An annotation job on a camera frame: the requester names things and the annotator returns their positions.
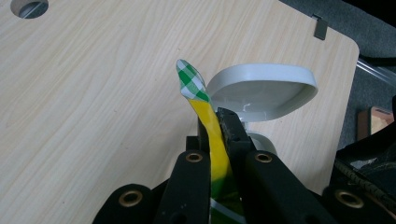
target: plastic lid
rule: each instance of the plastic lid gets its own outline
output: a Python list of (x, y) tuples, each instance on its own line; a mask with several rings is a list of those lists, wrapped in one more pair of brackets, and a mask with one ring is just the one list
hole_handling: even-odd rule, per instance
[(217, 111), (223, 107), (241, 121), (265, 121), (285, 116), (309, 102), (318, 92), (314, 75), (287, 64), (239, 64), (217, 73), (206, 91)]

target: white container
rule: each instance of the white container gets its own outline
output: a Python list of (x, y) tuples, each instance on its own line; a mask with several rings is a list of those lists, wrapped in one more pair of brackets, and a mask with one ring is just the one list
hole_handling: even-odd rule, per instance
[[(239, 64), (217, 73), (207, 84), (215, 111), (235, 112), (242, 122), (278, 119), (309, 102), (318, 92), (312, 72), (275, 63)], [(257, 149), (276, 153), (271, 141), (247, 130)]]

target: green and white checkered wrapper end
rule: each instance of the green and white checkered wrapper end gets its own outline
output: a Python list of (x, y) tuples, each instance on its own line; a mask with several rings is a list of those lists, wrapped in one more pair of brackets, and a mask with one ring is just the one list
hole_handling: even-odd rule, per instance
[(180, 78), (181, 94), (187, 99), (210, 103), (210, 97), (206, 93), (205, 82), (201, 74), (184, 60), (177, 60), (176, 69)]

